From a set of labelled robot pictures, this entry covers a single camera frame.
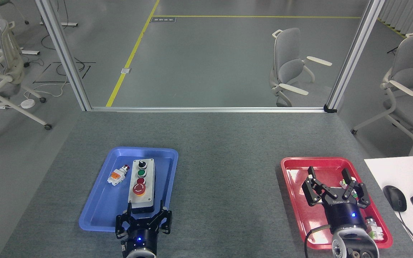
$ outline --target gray chair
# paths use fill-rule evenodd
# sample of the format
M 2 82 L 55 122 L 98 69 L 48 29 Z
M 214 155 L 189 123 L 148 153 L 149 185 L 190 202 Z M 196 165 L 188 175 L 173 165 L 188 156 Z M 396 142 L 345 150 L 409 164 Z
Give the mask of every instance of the gray chair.
M 306 64 L 316 62 L 326 66 L 332 63 L 316 58 L 299 58 L 300 30 L 289 28 L 275 31 L 274 67 L 270 71 L 269 83 L 272 93 L 278 97 L 277 106 L 289 108 L 293 106 L 323 106 L 326 104 L 331 88 L 315 84 L 315 75 Z M 299 76 L 303 71 L 307 72 L 311 81 L 309 83 L 295 81 L 288 84 Z
M 406 126 L 413 129 L 413 90 L 410 90 L 413 89 L 413 36 L 404 39 L 399 45 L 393 66 L 385 74 L 380 87 L 385 90 L 389 98 L 384 102 L 387 110 L 354 126 L 351 133 L 355 135 L 361 127 L 385 118 L 413 141 L 413 134 L 400 123 L 404 122 Z M 413 156 L 413 145 L 409 156 Z
M 0 68 L 1 64 L 4 66 L 4 68 L 0 69 L 0 106 L 9 106 L 28 116 L 30 119 L 42 124 L 46 130 L 50 130 L 52 128 L 50 124 L 27 112 L 25 109 L 9 100 L 10 97 L 16 95 L 20 91 L 20 88 L 23 88 L 38 97 L 39 101 L 42 103 L 46 101 L 46 98 L 39 95 L 36 91 L 21 85 L 25 73 L 23 71 L 23 59 L 20 56 L 20 47 L 12 34 L 14 23 L 7 23 L 5 20 L 0 20 L 0 26 Z

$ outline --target red emergency stop button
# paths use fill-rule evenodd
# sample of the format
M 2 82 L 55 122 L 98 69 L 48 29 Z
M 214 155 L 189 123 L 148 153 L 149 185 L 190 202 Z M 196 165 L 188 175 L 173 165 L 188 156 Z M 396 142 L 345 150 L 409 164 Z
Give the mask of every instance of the red emergency stop button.
M 133 193 L 136 195 L 143 195 L 144 191 L 146 191 L 146 186 L 143 183 L 137 183 L 133 186 Z

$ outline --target push button control box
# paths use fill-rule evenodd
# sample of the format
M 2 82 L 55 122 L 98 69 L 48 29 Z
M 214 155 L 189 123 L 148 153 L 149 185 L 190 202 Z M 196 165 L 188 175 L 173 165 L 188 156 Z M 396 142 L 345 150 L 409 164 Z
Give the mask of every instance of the push button control box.
M 138 159 L 132 164 L 128 202 L 135 214 L 154 211 L 156 167 L 154 159 Z

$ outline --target gray carpet surface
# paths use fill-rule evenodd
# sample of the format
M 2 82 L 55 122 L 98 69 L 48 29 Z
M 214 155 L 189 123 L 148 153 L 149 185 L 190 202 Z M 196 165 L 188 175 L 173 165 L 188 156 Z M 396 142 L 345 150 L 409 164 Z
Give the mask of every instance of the gray carpet surface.
M 106 155 L 118 146 L 179 153 L 172 233 L 159 234 L 158 258 L 303 257 L 280 167 L 285 157 L 349 159 L 394 237 L 380 255 L 413 257 L 413 243 L 336 114 L 109 112 L 80 114 L 0 257 L 121 257 L 114 233 L 78 225 Z

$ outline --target red tray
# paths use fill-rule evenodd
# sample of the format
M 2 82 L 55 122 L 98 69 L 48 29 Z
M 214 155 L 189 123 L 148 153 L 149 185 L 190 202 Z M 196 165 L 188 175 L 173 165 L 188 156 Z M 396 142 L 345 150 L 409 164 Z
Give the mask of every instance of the red tray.
M 305 240 L 307 233 L 316 227 L 326 225 L 326 216 L 322 205 L 308 206 L 302 190 L 302 183 L 308 176 L 308 167 L 313 166 L 317 178 L 329 187 L 340 187 L 342 170 L 347 168 L 350 175 L 362 182 L 351 162 L 342 157 L 287 157 L 281 160 L 281 168 L 285 176 L 286 186 L 290 195 L 291 204 L 299 226 L 300 238 Z M 363 218 L 372 216 L 377 226 L 382 227 L 384 240 L 375 241 L 378 248 L 389 248 L 393 238 L 375 207 L 372 198 L 371 204 L 360 209 Z M 331 249 L 332 234 L 329 229 L 313 233 L 308 240 L 308 247 L 312 249 Z

